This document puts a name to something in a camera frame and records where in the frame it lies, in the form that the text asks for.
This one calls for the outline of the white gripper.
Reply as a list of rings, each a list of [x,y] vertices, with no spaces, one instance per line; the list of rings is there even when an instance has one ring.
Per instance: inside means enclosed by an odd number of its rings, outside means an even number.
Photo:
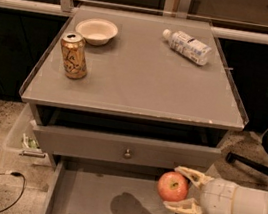
[[[165,201],[163,205],[176,214],[232,214],[232,203],[238,185],[221,178],[213,179],[196,169],[184,166],[175,168],[193,183],[195,188],[202,189],[200,204],[194,198],[183,201]]]

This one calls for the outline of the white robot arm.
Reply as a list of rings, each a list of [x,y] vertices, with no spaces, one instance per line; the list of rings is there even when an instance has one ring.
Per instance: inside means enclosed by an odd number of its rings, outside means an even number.
[[[178,166],[182,174],[199,190],[200,198],[163,202],[177,214],[268,214],[268,191],[240,186],[232,181],[213,178],[194,169]]]

